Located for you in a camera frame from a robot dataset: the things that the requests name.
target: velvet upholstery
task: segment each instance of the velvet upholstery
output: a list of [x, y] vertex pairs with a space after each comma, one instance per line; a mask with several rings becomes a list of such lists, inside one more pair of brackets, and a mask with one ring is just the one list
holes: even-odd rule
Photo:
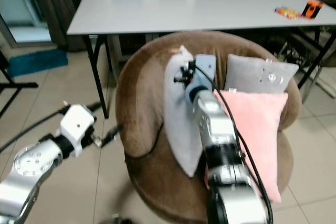
[[[223, 89], [227, 55], [277, 59], [263, 47], [243, 38], [215, 31], [192, 31], [166, 35], [139, 49], [123, 68], [117, 86], [116, 117], [124, 128], [121, 141], [134, 187], [160, 216], [181, 223], [206, 223], [208, 191], [203, 182], [204, 161], [194, 178], [178, 166], [163, 129], [164, 71], [173, 51], [184, 45], [193, 55], [217, 57], [215, 82]], [[278, 187], [289, 181], [293, 156], [282, 130], [300, 113], [301, 96], [291, 80], [288, 100], [281, 114], [278, 146]]]

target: gray pillow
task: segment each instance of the gray pillow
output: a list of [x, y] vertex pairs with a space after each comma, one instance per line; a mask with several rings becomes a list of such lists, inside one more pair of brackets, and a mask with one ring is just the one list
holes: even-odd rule
[[299, 66], [229, 54], [224, 90], [246, 93], [283, 93]]

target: tabletop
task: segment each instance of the tabletop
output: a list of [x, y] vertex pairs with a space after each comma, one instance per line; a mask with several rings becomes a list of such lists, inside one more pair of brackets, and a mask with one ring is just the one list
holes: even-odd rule
[[336, 10], [324, 4], [315, 19], [287, 19], [275, 12], [301, 13], [308, 0], [82, 0], [69, 35], [157, 33], [336, 25]]

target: pink pillow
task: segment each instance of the pink pillow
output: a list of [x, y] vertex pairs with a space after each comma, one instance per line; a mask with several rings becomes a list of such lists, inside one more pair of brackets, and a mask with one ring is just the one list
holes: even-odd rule
[[[221, 93], [251, 152], [269, 199], [273, 202], [281, 202], [277, 184], [277, 132], [288, 94], [231, 93], [227, 91], [221, 91]], [[223, 103], [216, 91], [214, 94]], [[248, 158], [246, 158], [246, 163], [253, 172]]]

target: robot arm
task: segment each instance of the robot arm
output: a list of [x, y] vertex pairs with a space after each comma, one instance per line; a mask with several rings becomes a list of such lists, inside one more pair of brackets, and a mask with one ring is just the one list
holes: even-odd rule
[[103, 143], [92, 135], [96, 117], [91, 111], [99, 106], [70, 106], [56, 137], [49, 134], [17, 153], [11, 172], [0, 183], [0, 224], [25, 222], [41, 184], [63, 159], [79, 156], [93, 142], [102, 147]]
[[251, 181], [243, 154], [237, 145], [232, 120], [213, 95], [211, 83], [196, 66], [214, 78], [216, 58], [198, 55], [181, 67], [186, 98], [192, 103], [194, 120], [201, 135], [212, 195], [207, 204], [209, 224], [266, 224], [264, 206]]

